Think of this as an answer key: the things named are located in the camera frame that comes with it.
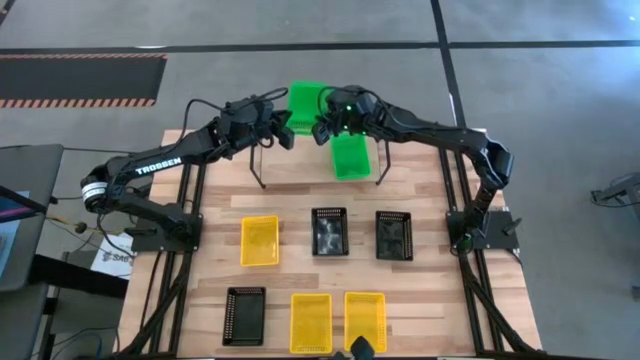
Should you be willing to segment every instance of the black floor tape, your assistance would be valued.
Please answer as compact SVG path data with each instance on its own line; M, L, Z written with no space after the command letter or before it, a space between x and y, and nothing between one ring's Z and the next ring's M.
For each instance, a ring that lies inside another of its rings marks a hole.
M155 104L165 54L0 55L0 108Z

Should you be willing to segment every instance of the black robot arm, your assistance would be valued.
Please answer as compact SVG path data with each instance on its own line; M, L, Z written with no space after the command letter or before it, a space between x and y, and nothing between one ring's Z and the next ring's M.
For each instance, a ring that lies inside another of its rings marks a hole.
M464 251L468 251L471 241L465 240L484 237L489 205L496 192L508 184L513 167L513 155L502 144L489 139L481 131L421 120L412 112L386 103L377 94L360 86L323 89L328 90L328 110L312 131L319 145L329 140L331 135L348 131L371 136L376 141L415 141L459 151L469 157L480 177L480 188L465 207L464 238L459 239L454 247L464 246Z
M286 94L286 88L277 90ZM254 95L227 103L220 116L174 144L117 156L97 166L81 181L86 209L96 214L120 211L138 216L157 224L163 232L158 234L160 238L189 245L200 222L197 217L185 214L178 204L160 205L129 192L127 184L182 164L206 165L221 158L231 159L257 144L270 147L274 137L281 146L291 149L293 133L285 127L291 114L274 111L272 99Z

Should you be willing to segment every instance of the yellow plastic container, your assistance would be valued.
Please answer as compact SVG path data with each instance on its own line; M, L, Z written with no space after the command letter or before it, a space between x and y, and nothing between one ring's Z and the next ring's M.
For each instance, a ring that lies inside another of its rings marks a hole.
M276 265L279 261L278 217L255 216L242 219L240 264Z
M333 349L330 294L293 294L289 351L329 354Z
M347 292L344 295L344 348L364 336L377 353L387 351L387 315L383 293Z

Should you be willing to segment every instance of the gray floor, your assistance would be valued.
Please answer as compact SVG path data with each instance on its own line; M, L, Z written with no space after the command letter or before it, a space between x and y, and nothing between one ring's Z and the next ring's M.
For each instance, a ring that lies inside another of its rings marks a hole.
M634 1L441 3L451 41L640 38ZM430 10L417 0L17 0L0 47L433 41ZM640 283L640 224L630 210L597 208L588 196L638 171L639 59L635 48L453 51L468 125L489 129L516 156L506 197L524 218L525 276L552 353L638 357L640 303L629 288ZM426 119L453 121L437 50L174 54L155 107L3 109L0 145L142 150L179 126L191 97L223 102L299 79L360 83ZM191 124L211 115L198 109ZM79 179L105 158L66 152L57 193L76 195ZM77 202L54 211L93 220ZM79 242L48 228L41 244L56 255Z

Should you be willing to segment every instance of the green basket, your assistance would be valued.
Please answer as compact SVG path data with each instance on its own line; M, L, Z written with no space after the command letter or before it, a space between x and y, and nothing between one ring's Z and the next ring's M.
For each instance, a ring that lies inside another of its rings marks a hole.
M291 85L289 91L289 108L291 117L287 122L287 127L297 135L311 135L311 128L316 123L318 112L318 94L326 87L326 84L308 81L296 81ZM325 98L329 91L322 94L320 106L322 111L327 110Z
M371 175L367 143L363 135L342 133L332 137L331 154L338 180L361 179Z

